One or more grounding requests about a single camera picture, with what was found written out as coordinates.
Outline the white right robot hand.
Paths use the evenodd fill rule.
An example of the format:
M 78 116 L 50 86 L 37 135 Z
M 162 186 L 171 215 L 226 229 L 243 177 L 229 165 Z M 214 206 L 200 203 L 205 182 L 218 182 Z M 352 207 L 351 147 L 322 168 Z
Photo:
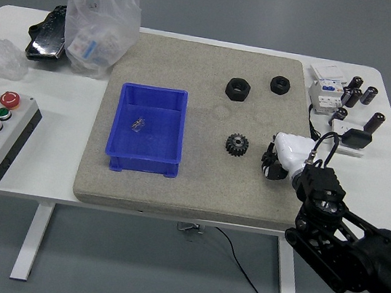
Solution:
M 314 145 L 311 138 L 279 132 L 261 157 L 262 173 L 269 180 L 289 176 L 293 181 L 303 171 Z

